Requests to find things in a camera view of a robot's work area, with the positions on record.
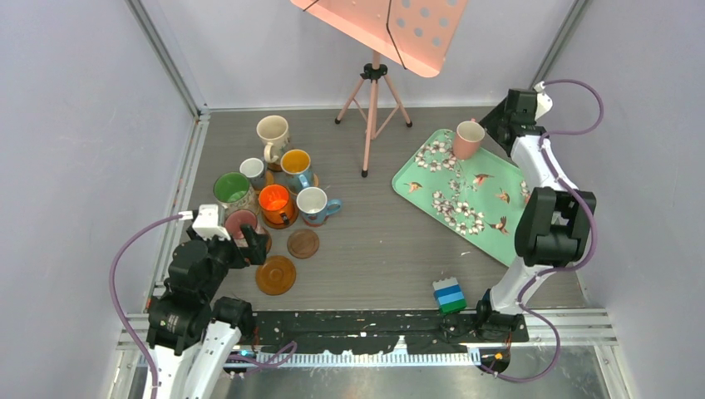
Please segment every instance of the mint green tray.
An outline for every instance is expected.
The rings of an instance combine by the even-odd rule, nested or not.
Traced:
[[[457,160],[455,132],[436,131],[394,175],[392,187],[462,238],[509,266],[514,233],[529,191],[521,171],[480,148]]]

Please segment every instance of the music stand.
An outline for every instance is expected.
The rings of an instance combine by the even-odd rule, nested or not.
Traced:
[[[394,113],[397,110],[401,111],[407,126],[412,126],[412,120],[387,75],[387,66],[380,62],[381,55],[419,76],[434,77],[438,75],[446,60],[446,53],[467,5],[467,0],[388,0],[387,2],[380,0],[291,0],[291,2],[372,49],[372,63],[363,68],[355,90],[335,119],[336,123],[340,123],[352,102],[355,102],[358,109],[360,108],[355,95],[362,84],[369,80],[372,86],[370,108],[366,116],[360,109],[362,117],[367,122],[365,155],[362,163],[362,177],[367,177],[370,142],[377,138]],[[377,129],[378,80],[380,77],[383,77],[389,86],[397,106],[382,126]]]

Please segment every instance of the blue mug handle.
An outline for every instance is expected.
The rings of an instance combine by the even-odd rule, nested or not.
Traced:
[[[306,189],[310,187],[311,185],[308,183],[308,180],[306,180],[306,176],[304,175],[299,175],[298,180],[301,181],[301,189]]]
[[[340,199],[331,199],[326,205],[326,215],[334,214],[343,207],[343,202]]]

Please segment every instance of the lego brick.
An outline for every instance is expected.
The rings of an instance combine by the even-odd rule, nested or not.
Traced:
[[[462,301],[462,300],[465,300],[465,297],[463,296],[462,293],[452,293],[451,295],[446,295],[446,296],[438,298],[437,302],[439,305],[442,306],[447,303]]]
[[[439,280],[433,282],[433,290],[438,291],[439,289],[444,289],[458,285],[458,280],[454,277],[446,278],[445,280]]]
[[[451,295],[453,293],[461,293],[461,287],[459,285],[454,285],[452,287],[439,289],[433,293],[433,298],[438,299],[440,297],[445,297],[446,295]]]
[[[441,312],[442,313],[453,313],[453,312],[458,312],[467,307],[467,302],[465,302],[465,299],[461,301],[455,301],[451,302],[445,305],[441,306]]]

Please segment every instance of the green lego brick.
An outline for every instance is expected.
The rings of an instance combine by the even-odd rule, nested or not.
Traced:
[[[467,302],[465,302],[465,299],[461,299],[460,301],[455,301],[451,303],[446,303],[445,305],[441,305],[441,313],[448,314],[448,313],[453,313],[457,312],[459,310],[463,310],[467,308]]]

